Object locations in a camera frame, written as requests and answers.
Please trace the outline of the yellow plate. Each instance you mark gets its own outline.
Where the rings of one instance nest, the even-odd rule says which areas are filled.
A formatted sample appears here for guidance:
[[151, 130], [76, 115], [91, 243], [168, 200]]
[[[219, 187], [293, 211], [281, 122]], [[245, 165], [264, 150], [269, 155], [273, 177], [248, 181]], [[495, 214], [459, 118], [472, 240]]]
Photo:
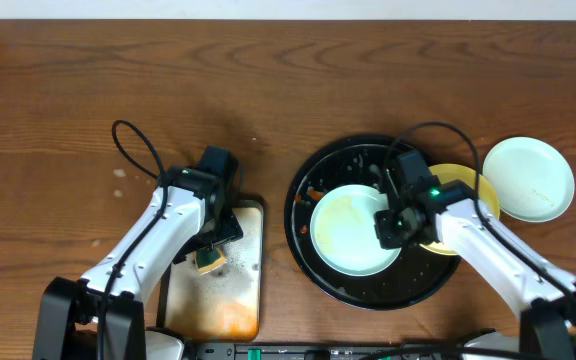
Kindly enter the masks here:
[[[464, 182], [470, 188], [475, 187], [475, 171], [459, 164], [437, 164], [429, 167], [430, 172], [437, 176], [441, 184], [455, 180]], [[496, 219], [500, 218], [501, 208], [497, 193], [492, 184], [483, 176], [479, 177], [479, 197], [484, 201], [490, 213]], [[443, 256], [457, 256], [457, 253], [441, 243], [421, 244], [421, 247], [434, 254]]]

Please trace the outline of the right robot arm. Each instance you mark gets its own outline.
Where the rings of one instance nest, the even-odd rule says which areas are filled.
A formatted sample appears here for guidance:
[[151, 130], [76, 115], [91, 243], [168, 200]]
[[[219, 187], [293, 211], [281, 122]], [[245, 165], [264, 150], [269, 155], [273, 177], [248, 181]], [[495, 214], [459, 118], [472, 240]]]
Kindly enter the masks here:
[[490, 214], [478, 186], [443, 184], [417, 150], [388, 155], [388, 207], [375, 215], [384, 249], [443, 244], [467, 261], [520, 321], [523, 357], [576, 359], [576, 276], [540, 256]]

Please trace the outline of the light blue plate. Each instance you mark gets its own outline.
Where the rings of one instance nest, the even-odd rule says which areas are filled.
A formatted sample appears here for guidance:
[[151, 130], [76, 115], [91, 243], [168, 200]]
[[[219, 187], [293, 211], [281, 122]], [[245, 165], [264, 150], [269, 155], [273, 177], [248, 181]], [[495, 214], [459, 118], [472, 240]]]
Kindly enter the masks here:
[[388, 208], [387, 196], [366, 185], [344, 185], [317, 203], [310, 236], [317, 255], [344, 275], [365, 277], [388, 268], [401, 250], [381, 247], [374, 215]]
[[530, 137], [512, 137], [486, 155], [483, 175], [497, 192], [501, 210], [531, 223], [551, 221], [571, 205], [572, 169], [551, 145]]

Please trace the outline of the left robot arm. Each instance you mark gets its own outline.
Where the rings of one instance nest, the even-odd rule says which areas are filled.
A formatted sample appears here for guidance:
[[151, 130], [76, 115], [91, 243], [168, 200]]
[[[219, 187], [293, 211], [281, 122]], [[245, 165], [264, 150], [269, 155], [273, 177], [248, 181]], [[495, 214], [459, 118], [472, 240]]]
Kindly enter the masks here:
[[77, 281], [44, 291], [35, 359], [144, 359], [144, 308], [169, 267], [242, 238], [229, 193], [238, 162], [209, 146], [198, 166], [159, 176], [150, 204], [116, 247]]

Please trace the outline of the light blue plate bottom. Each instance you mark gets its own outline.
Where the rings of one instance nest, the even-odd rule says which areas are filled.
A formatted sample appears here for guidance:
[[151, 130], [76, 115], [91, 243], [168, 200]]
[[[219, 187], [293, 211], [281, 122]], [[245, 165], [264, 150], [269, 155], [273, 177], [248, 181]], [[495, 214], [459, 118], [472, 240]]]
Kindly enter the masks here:
[[401, 250], [381, 247], [374, 215], [388, 208], [387, 196], [366, 185], [344, 185], [317, 203], [310, 236], [317, 255], [344, 275], [365, 277], [388, 268]]

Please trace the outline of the light blue plate top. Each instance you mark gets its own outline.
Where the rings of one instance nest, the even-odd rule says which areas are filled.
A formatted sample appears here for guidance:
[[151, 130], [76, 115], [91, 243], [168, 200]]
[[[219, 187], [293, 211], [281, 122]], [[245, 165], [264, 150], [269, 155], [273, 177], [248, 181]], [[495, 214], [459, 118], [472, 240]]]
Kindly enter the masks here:
[[572, 169], [551, 145], [530, 137], [512, 137], [486, 155], [483, 175], [497, 192], [501, 210], [531, 223], [551, 221], [571, 205]]

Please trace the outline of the orange green sponge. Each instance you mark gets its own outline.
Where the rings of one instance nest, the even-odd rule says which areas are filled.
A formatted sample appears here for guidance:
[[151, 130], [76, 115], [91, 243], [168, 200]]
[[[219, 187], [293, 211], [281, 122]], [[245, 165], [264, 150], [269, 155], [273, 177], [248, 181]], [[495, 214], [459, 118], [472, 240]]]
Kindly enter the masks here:
[[223, 250], [219, 247], [202, 249], [195, 252], [195, 263], [200, 275], [207, 274], [220, 268], [227, 262]]

